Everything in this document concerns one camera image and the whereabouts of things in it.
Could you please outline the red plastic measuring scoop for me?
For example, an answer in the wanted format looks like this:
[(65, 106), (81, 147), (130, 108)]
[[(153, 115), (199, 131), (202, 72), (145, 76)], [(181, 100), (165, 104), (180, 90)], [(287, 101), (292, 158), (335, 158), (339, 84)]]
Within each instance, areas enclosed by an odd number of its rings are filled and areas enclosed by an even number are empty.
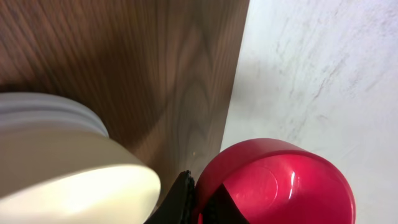
[(206, 223), (210, 202), (232, 206), (228, 222), (354, 224), (354, 195), (328, 160), (291, 143), (257, 138), (220, 152), (195, 187), (194, 223)]

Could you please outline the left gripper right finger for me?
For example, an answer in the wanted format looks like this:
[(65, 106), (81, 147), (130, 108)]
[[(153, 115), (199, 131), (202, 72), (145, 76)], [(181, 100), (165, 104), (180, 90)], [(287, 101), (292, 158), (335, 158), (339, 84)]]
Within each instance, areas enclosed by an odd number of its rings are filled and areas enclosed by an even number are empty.
[(221, 184), (201, 212), (202, 224), (249, 224)]

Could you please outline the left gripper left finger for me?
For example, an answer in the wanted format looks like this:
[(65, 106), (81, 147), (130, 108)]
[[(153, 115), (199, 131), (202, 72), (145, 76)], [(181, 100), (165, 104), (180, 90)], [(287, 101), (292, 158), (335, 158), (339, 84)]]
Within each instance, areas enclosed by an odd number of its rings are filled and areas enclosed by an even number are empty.
[(145, 224), (190, 224), (195, 207), (195, 181), (189, 170), (181, 172), (164, 201)]

